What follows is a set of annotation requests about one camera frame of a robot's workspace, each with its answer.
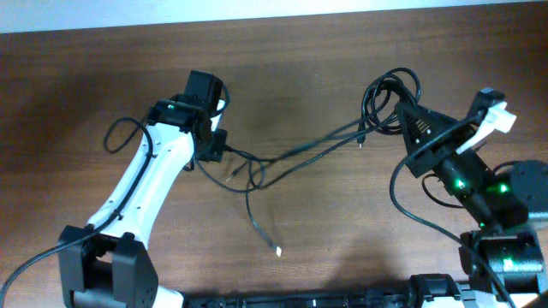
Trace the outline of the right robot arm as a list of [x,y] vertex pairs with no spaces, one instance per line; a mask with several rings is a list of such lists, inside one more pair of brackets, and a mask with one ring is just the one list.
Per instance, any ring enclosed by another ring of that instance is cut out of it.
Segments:
[[478,223],[476,231],[456,236],[409,211],[405,216],[435,229],[459,246],[462,269],[477,304],[515,306],[516,295],[547,293],[547,268],[537,233],[547,226],[547,164],[511,160],[491,169],[474,146],[489,134],[507,133],[515,115],[502,99],[475,103],[458,121],[419,105],[399,103],[407,156],[390,178],[390,198],[396,199],[396,179],[403,167],[415,177],[432,175]]

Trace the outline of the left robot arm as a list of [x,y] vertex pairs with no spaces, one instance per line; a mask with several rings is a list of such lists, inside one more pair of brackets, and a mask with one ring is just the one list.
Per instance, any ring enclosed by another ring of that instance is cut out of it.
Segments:
[[192,71],[183,93],[160,99],[137,124],[143,137],[116,188],[83,228],[67,226],[58,254],[67,307],[182,307],[183,293],[162,287],[148,254],[152,228],[182,171],[219,162],[229,105],[225,84]]

